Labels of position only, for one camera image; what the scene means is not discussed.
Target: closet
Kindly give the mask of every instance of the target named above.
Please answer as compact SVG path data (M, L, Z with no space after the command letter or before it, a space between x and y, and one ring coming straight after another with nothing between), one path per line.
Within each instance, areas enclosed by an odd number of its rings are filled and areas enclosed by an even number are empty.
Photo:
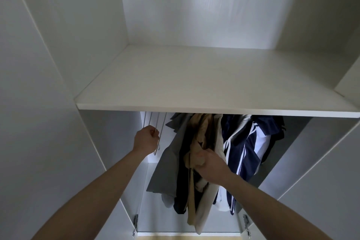
M283 116L284 139L250 181L279 198L360 117L358 0L24 1L106 169L174 113ZM319 127L327 142L314 142ZM146 192L174 136L164 126L123 195L138 235L195 232ZM212 208L203 235L239 235L242 214Z

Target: hand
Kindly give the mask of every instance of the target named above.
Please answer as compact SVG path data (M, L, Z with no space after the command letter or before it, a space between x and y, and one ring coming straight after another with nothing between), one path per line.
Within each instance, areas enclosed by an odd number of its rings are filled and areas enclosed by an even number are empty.
M211 149L197 153L205 159L204 165L196 165L195 170L208 182L223 186L225 180L232 174L226 162Z
M159 131L152 125L148 125L136 133L133 151L146 157L155 151L158 141Z

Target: left hand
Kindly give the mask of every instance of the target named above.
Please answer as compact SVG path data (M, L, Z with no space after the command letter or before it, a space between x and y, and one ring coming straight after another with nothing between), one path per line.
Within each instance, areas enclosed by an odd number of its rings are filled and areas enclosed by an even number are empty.
M146 157L155 151L158 140L159 131L152 125L148 125L136 133L133 151Z

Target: wire hanger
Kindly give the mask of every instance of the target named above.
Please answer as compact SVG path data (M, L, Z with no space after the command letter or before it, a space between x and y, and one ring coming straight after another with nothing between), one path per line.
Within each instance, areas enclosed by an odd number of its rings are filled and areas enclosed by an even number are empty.
M142 126L143 128L145 127L146 113L147 113L147 112L145 111L144 124L143 124L143 126ZM150 125L150 123L151 123L151 117L152 117L152 115L153 115L153 113L151 112L151 113L150 113L150 119L149 119L149 124L148 124L148 125ZM167 115L167 112L165 112L164 121L162 122L161 132L160 132L160 136L159 136L158 143L157 143L157 145L156 145L156 149L155 149L155 151L154 151L154 156L156 156L157 151L160 150L160 139L161 139L162 131L163 131L163 129L164 129L164 124L165 124L165 120L166 120L166 115ZM158 112L158 116L157 116L157 118L156 118L155 132L156 132L156 130L157 130L157 126L158 126L158 122L159 122L159 117L160 117L160 112Z

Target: right hand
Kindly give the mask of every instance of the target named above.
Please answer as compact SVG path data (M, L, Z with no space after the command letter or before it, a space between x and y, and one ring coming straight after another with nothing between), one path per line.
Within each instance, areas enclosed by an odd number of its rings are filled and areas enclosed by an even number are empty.
M197 156L205 159L204 165L196 165L195 170L208 182L223 186L225 180L232 172L226 162L211 149L197 153Z

